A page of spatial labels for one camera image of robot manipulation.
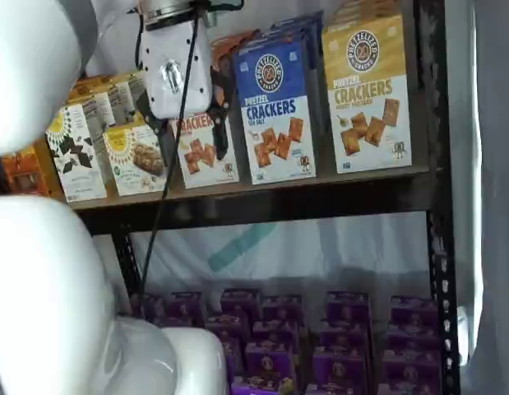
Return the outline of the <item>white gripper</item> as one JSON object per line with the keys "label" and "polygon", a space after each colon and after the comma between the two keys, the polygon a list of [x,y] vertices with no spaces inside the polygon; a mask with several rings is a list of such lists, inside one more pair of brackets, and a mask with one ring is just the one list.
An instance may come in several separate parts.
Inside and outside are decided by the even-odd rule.
{"label": "white gripper", "polygon": [[223,160],[229,149],[225,121],[232,85],[211,67],[211,46],[202,20],[144,31],[141,58],[146,91],[138,97],[136,108],[157,136],[164,164],[171,165],[174,152],[168,119],[179,116],[183,95],[186,115],[207,110],[216,158]]}

